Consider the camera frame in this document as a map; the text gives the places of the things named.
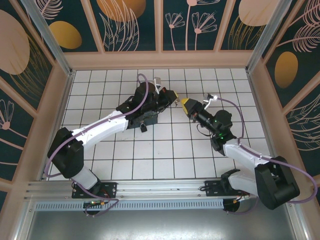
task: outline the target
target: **white tile floor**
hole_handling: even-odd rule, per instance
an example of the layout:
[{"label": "white tile floor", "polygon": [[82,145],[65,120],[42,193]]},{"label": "white tile floor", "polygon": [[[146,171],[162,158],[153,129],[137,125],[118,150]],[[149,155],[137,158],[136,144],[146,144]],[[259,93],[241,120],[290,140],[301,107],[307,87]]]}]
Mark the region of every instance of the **white tile floor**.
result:
[{"label": "white tile floor", "polygon": [[[77,71],[62,126],[73,130],[111,113],[134,94],[137,73],[145,74],[148,80],[160,77],[162,86],[175,90],[180,99],[202,102],[204,93],[211,93],[233,101],[245,120],[246,139],[242,142],[269,154],[247,75],[241,68]],[[231,131],[239,137],[241,122],[235,107],[217,101],[207,110],[214,115],[221,109],[232,113]],[[215,152],[210,138],[200,134],[196,125],[190,123],[179,104],[162,112],[158,124],[147,126],[147,132],[130,129],[99,142],[85,153],[85,165],[101,180],[212,178],[243,167]],[[53,166],[51,174],[57,172]],[[57,176],[49,180],[62,179]]]}]

